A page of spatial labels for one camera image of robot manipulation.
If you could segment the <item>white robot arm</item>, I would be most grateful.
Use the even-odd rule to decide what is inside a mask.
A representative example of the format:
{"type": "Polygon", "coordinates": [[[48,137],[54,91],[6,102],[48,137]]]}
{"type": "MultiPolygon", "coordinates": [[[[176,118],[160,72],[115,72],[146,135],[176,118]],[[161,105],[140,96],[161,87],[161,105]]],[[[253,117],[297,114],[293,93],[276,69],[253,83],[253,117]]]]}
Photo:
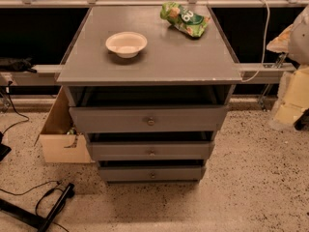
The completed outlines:
{"type": "Polygon", "coordinates": [[[274,120],[301,130],[309,110],[309,6],[267,44],[267,50],[286,53],[288,58],[298,63],[297,70],[290,75],[274,120]]]}

